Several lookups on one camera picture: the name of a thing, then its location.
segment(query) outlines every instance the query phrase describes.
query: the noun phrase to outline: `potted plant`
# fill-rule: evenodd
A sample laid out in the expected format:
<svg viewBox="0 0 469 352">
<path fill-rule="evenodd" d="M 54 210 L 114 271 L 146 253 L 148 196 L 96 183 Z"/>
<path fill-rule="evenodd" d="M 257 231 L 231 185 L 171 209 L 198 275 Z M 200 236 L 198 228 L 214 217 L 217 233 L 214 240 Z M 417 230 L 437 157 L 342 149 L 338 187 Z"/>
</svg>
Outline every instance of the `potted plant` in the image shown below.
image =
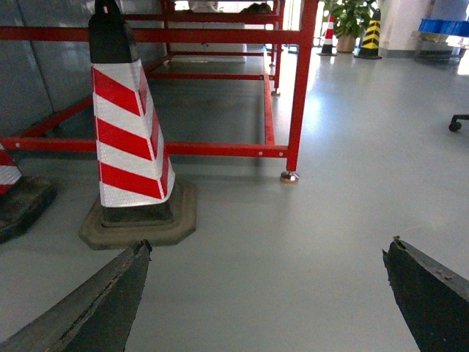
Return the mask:
<svg viewBox="0 0 469 352">
<path fill-rule="evenodd" d="M 325 0 L 325 10 L 334 16 L 334 34 L 337 37 L 337 51 L 352 53 L 357 38 L 362 37 L 372 18 L 373 4 L 376 0 Z"/>
</svg>

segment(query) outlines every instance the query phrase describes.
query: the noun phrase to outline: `gray wall panel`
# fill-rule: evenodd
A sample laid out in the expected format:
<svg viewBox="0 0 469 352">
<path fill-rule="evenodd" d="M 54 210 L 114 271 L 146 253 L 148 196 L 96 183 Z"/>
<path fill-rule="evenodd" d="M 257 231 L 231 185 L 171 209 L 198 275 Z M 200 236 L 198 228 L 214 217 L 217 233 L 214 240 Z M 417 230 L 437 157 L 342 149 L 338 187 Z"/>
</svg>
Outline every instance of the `gray wall panel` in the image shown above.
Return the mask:
<svg viewBox="0 0 469 352">
<path fill-rule="evenodd" d="M 16 0 L 0 1 L 0 25 L 23 25 Z M 51 113 L 29 42 L 0 42 L 0 134 L 17 133 Z"/>
<path fill-rule="evenodd" d="M 86 27 L 93 1 L 18 0 L 27 26 Z M 54 111 L 76 103 L 92 91 L 87 43 L 32 44 Z"/>
</svg>

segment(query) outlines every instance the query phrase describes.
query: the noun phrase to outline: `chair wheel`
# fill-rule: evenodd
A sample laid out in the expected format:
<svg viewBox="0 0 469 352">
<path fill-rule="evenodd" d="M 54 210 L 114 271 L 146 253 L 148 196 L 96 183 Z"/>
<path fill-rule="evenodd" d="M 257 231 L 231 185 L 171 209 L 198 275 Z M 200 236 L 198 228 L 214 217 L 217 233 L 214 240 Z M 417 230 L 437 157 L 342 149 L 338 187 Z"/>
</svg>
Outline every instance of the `chair wheel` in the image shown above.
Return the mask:
<svg viewBox="0 0 469 352">
<path fill-rule="evenodd" d="M 449 128 L 449 130 L 450 130 L 451 132 L 456 132 L 456 131 L 460 130 L 461 127 L 462 127 L 461 122 L 457 122 L 457 121 L 456 121 L 456 122 L 452 122 L 452 123 L 448 126 L 448 128 Z"/>
</svg>

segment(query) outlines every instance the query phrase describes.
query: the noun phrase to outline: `black cone top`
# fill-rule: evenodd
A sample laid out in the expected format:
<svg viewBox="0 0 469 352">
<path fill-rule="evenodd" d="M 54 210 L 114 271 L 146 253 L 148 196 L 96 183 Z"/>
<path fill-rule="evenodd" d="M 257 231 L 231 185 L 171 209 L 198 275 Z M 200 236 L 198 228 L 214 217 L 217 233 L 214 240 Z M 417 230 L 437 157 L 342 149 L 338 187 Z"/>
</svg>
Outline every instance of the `black cone top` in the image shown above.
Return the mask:
<svg viewBox="0 0 469 352">
<path fill-rule="evenodd" d="M 93 64 L 131 63 L 139 58 L 132 29 L 122 19 L 115 0 L 96 0 L 88 30 Z"/>
<path fill-rule="evenodd" d="M 381 21 L 381 10 L 375 9 L 373 12 L 372 21 Z"/>
</svg>

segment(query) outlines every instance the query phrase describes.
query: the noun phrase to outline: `yellow and black striped cone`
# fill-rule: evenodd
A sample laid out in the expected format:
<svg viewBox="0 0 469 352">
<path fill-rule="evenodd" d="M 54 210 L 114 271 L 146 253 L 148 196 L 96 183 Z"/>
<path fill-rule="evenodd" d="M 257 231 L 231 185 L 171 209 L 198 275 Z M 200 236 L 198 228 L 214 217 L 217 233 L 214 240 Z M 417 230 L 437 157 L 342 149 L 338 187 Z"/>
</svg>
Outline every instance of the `yellow and black striped cone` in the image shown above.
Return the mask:
<svg viewBox="0 0 469 352">
<path fill-rule="evenodd" d="M 355 57 L 368 60 L 382 59 L 382 57 L 378 55 L 378 49 L 380 47 L 380 22 L 381 11 L 380 9 L 376 9 L 372 20 L 369 22 L 360 51 Z"/>
</svg>

